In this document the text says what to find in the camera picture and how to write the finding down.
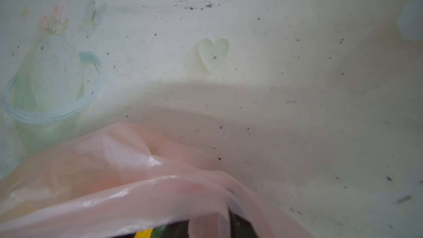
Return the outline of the pink plastic bag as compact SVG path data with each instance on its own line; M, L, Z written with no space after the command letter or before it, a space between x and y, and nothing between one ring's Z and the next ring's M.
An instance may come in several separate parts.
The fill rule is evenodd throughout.
M310 236L199 151L126 122L40 151L1 181L3 238L112 238L178 221L192 238L228 238L231 214L260 238Z

